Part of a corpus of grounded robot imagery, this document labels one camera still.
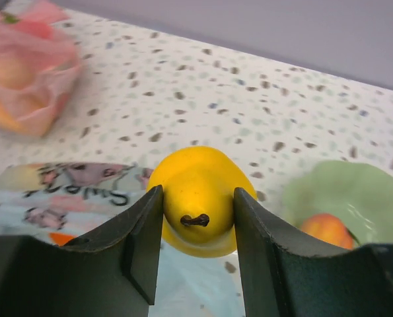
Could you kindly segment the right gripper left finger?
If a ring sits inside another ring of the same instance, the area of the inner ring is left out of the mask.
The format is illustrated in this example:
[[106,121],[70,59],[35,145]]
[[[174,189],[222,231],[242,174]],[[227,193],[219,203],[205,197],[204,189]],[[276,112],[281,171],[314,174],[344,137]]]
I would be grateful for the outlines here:
[[155,302],[163,192],[64,246],[0,236],[0,316],[146,316]]

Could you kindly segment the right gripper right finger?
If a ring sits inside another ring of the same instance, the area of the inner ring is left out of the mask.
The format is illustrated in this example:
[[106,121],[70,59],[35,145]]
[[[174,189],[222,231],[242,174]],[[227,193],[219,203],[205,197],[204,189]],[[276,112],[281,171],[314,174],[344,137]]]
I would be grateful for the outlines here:
[[328,244],[242,188],[233,208],[247,316],[393,316],[393,244]]

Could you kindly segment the peach fruit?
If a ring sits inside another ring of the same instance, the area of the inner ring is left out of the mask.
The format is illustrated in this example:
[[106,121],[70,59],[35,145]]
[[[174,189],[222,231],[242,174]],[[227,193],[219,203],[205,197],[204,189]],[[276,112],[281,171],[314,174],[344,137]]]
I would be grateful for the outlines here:
[[319,240],[347,250],[356,247],[356,241],[339,218],[320,213],[306,219],[299,229]]

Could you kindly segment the blue printed plastic bag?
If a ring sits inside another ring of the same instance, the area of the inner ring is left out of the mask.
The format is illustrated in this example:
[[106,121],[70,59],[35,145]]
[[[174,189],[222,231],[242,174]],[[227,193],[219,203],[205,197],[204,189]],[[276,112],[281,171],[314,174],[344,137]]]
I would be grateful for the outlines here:
[[[130,208],[151,169],[108,163],[10,166],[0,175],[0,235],[54,244],[49,232],[80,236]],[[236,254],[195,258],[161,242],[151,316],[243,316]]]

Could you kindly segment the yellow pear fruit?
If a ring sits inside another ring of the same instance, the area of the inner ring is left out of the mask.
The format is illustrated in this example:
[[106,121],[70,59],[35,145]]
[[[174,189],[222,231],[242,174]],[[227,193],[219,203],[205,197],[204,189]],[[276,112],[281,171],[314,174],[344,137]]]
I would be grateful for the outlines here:
[[245,173],[223,152],[206,146],[180,149],[152,171],[147,189],[162,186],[162,238],[199,258],[218,258],[236,250],[233,198],[236,188],[253,198]]

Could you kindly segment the orange mandarin fruit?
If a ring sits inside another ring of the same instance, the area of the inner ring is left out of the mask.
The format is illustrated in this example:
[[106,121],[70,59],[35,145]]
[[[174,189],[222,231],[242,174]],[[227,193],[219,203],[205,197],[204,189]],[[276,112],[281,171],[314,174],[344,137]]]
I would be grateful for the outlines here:
[[51,241],[58,246],[64,246],[75,238],[75,236],[60,232],[49,232],[48,236],[50,237]]

